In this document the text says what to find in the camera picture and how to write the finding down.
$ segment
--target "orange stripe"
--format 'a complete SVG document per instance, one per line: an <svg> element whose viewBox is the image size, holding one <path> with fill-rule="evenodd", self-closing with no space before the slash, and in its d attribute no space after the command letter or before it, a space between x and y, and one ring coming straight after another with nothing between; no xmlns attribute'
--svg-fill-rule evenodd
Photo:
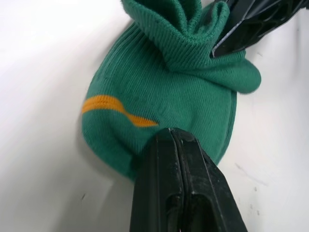
<svg viewBox="0 0 309 232"><path fill-rule="evenodd" d="M109 95L97 95L87 99L84 102L82 113L86 113L91 110L115 110L125 116L136 126L136 127L154 127L158 124L152 120L145 119L143 117L135 116L128 113L122 103L115 97Z"/></svg>

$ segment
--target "white fabric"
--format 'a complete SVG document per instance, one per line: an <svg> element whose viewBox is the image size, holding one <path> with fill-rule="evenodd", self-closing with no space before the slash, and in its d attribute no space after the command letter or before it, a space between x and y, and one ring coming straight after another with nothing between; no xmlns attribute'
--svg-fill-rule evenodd
<svg viewBox="0 0 309 232"><path fill-rule="evenodd" d="M309 12L248 51L220 163L250 232L307 231ZM80 131L94 72L130 22L120 0L0 1L0 231L127 232L133 184Z"/></svg>

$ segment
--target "green knit fabric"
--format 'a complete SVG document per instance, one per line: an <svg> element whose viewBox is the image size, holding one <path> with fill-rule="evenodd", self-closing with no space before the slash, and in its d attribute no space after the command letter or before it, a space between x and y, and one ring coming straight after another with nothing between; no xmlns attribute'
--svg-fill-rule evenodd
<svg viewBox="0 0 309 232"><path fill-rule="evenodd" d="M122 0L135 22L96 72L83 106L89 146L135 179L147 141L177 127L200 140L217 164L230 141L236 93L261 82L245 52L211 58L229 8L200 0Z"/></svg>

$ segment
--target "sock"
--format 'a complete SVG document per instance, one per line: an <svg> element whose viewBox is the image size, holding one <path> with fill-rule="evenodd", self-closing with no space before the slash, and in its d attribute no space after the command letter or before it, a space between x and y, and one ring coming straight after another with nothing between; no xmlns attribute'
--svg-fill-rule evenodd
<svg viewBox="0 0 309 232"><path fill-rule="evenodd" d="M135 22L90 84L82 109L86 142L132 180L147 141L166 127L192 133L218 164L231 137L237 91L250 93L261 82L245 52L210 55L228 6L218 2L202 10L200 0L122 2Z"/></svg>

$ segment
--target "white backdrop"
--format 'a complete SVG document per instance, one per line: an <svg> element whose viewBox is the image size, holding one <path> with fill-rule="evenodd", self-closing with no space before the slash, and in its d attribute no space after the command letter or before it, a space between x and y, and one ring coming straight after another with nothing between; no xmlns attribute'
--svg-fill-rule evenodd
<svg viewBox="0 0 309 232"><path fill-rule="evenodd" d="M309 12L248 50L225 174L250 232L307 231ZM127 232L133 184L80 132L94 72L130 23L120 0L0 0L0 231Z"/></svg>

